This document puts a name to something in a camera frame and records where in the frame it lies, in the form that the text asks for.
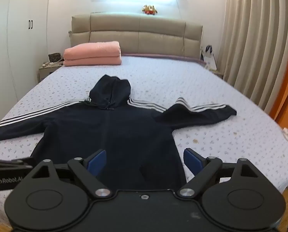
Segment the black hoodie with white stripes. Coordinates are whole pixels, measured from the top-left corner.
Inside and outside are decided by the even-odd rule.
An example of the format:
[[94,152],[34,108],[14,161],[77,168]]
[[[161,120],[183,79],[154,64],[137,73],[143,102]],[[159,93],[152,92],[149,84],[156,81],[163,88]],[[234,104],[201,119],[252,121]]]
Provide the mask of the black hoodie with white stripes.
[[32,152],[40,162],[63,164],[105,150],[98,179],[111,190],[178,190],[185,185],[173,131],[212,125],[237,114],[226,104],[169,108],[134,100],[127,80],[105,75],[84,101],[69,101],[0,122],[0,141],[43,134]]

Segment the floral quilted bed cover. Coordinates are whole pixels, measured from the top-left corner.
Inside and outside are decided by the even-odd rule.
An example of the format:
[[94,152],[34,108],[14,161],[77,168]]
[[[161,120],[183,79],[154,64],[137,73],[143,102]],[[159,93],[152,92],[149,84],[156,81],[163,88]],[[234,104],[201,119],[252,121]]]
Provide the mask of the floral quilted bed cover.
[[0,121],[0,159],[63,164],[104,149],[111,190],[177,190],[193,178],[185,148],[250,160],[280,191],[288,141],[276,122],[200,65],[126,57],[120,66],[63,67]]

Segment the white paper shopping bag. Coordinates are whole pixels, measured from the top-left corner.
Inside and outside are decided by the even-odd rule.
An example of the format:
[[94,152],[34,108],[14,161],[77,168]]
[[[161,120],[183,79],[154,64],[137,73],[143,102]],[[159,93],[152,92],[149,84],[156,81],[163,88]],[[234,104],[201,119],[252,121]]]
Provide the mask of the white paper shopping bag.
[[205,69],[210,71],[216,71],[217,66],[214,58],[213,48],[211,45],[207,45],[202,51],[203,61],[205,62]]

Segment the beige nightstand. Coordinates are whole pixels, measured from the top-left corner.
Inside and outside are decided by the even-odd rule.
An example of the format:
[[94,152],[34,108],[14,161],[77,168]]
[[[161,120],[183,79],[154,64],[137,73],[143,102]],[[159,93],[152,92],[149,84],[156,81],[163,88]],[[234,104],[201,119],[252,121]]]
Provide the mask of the beige nightstand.
[[49,63],[48,65],[43,64],[39,68],[40,81],[44,80],[48,75],[52,74],[53,72],[55,72],[60,67],[63,67],[63,61],[56,62],[56,63]]

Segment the folded pink blanket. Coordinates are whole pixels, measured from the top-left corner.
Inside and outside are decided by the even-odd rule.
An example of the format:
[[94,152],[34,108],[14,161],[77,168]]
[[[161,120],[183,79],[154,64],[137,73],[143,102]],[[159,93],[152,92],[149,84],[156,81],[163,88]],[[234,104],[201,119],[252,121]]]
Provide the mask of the folded pink blanket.
[[117,41],[84,43],[67,48],[63,54],[64,66],[121,65],[121,49]]

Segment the brown patterned pouch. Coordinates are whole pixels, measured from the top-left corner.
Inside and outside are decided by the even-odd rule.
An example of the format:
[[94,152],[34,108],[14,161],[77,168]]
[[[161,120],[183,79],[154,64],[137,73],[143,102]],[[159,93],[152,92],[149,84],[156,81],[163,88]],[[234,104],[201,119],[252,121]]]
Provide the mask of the brown patterned pouch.
[[50,62],[58,62],[62,58],[61,53],[51,53],[48,54],[48,57]]

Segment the beige pleated curtain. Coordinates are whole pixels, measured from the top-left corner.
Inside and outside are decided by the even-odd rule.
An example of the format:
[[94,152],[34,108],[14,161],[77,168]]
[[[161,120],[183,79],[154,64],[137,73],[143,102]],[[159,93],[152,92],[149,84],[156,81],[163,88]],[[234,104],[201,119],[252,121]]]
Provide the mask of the beige pleated curtain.
[[266,113],[288,64],[288,0],[226,0],[217,67],[223,79]]

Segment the beige padded headboard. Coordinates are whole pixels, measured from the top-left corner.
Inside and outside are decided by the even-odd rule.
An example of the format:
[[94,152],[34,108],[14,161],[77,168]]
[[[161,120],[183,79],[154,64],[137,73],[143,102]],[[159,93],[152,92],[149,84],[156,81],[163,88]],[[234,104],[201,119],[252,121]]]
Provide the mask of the beige padded headboard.
[[146,14],[90,13],[75,15],[69,32],[71,46],[117,41],[123,54],[172,55],[198,59],[200,24]]

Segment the yellow plush toy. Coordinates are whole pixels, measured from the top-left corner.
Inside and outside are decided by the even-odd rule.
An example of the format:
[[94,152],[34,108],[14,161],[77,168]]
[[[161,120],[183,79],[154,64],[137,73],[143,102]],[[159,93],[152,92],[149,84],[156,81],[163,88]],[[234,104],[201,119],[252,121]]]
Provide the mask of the yellow plush toy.
[[155,9],[153,5],[144,5],[142,11],[146,15],[156,15],[158,13],[158,11]]

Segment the white wardrobe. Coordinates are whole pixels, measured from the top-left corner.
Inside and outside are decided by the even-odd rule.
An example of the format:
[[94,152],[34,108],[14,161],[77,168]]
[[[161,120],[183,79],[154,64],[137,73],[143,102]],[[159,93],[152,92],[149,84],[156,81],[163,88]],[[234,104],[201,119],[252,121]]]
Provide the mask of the white wardrobe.
[[0,120],[39,82],[48,0],[0,0]]

